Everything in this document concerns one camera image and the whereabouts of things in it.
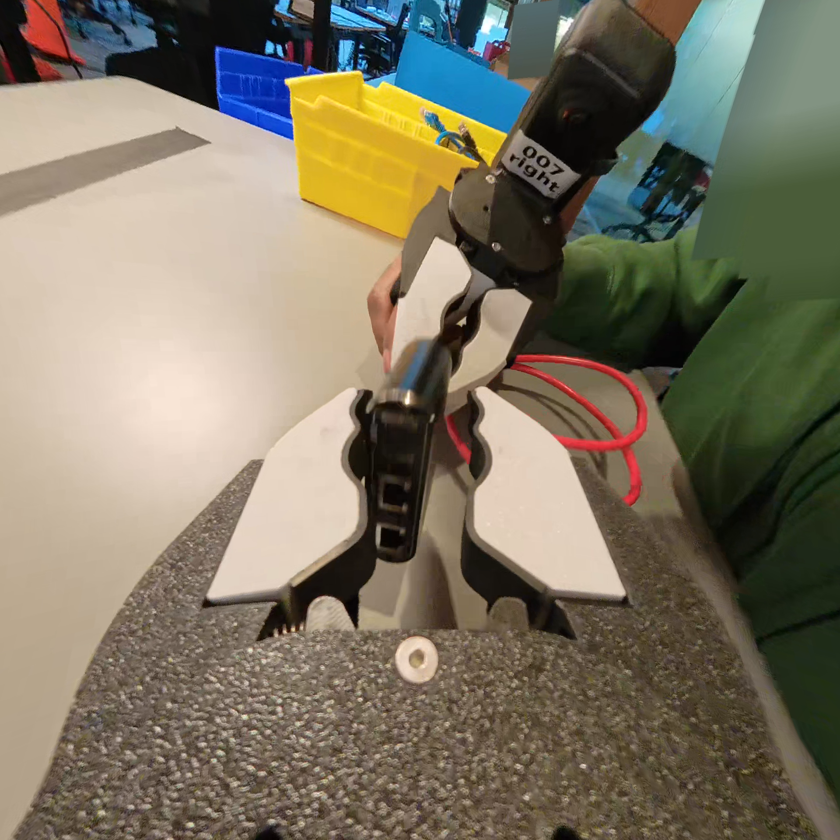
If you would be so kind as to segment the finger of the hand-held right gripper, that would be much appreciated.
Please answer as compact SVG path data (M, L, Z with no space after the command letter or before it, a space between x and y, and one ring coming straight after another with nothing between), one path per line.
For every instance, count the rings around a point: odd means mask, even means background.
M392 370L417 340L441 339L455 353L454 387L474 387L466 345L475 325L457 303L471 282L471 269L456 245L433 239L408 288L396 304Z
M491 383L506 368L528 314L529 299L518 290L493 289L485 294L478 307L476 331L459 352L449 380L447 415L460 410L470 393Z

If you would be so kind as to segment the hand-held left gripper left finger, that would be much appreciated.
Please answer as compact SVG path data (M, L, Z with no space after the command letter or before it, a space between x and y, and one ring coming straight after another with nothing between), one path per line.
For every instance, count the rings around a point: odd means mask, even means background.
M312 603L358 601L376 566L366 407L346 389L285 433L259 469L205 595L207 606L269 603L304 627Z

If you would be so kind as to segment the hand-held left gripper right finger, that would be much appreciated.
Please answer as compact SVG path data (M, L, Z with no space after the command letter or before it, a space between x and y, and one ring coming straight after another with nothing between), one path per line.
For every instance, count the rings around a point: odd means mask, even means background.
M528 629L576 638L567 602L622 605L627 590L573 459L554 436L486 386L469 405L460 569L487 613L522 604Z

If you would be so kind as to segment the black ethernet port box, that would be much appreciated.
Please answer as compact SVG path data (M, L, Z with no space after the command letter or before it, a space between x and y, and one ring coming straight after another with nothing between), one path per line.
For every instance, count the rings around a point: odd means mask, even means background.
M385 562L405 563L417 550L434 430L452 369L452 355L441 339L415 339L369 402L366 487L376 556Z

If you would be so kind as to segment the yellow plastic bin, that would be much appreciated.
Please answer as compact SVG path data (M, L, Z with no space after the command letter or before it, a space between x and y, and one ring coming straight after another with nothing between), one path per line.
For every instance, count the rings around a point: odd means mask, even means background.
M423 109L448 130L463 123L491 162L506 134L359 71L288 79L300 197L405 238L441 187L476 163L436 142Z

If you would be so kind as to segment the person's right hand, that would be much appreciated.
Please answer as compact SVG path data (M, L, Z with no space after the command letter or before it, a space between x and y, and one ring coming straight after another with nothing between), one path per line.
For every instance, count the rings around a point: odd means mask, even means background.
M402 256L397 255L374 283L366 299L369 320L377 350L381 356L383 371L392 367L392 342L396 321L396 305L391 292L401 277Z

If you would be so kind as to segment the light blue panel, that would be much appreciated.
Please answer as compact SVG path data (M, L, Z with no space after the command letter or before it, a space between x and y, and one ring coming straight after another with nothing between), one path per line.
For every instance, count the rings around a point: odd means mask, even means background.
M396 87L508 133L530 92L479 62L414 31L396 66Z

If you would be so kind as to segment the person's green jacket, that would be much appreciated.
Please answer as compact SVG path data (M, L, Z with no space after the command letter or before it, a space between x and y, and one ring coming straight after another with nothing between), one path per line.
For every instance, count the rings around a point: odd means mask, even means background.
M746 281L662 410L758 649L838 797L838 300Z

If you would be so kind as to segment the blue plastic bin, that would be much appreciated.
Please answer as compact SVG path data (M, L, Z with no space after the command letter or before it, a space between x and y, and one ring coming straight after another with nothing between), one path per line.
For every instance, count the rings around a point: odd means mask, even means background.
M289 79L322 74L292 61L215 48L216 91L220 112L293 140Z

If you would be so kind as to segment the grey tape strip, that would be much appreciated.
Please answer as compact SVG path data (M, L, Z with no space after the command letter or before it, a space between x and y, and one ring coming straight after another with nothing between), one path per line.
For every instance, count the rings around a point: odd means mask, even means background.
M1 215L15 214L206 145L209 140L174 128L4 173Z

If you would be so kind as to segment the orange traffic cone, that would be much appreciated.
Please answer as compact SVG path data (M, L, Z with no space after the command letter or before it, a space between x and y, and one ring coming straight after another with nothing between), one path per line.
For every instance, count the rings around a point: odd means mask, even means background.
M69 33L58 1L23 1L26 13L24 37L40 55L67 65L86 62L70 45Z

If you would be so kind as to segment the wooden post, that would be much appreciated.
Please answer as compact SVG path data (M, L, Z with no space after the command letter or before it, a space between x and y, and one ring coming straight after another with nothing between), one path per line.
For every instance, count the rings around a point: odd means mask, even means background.
M644 20L675 46L686 31L700 1L633 1L632 5Z

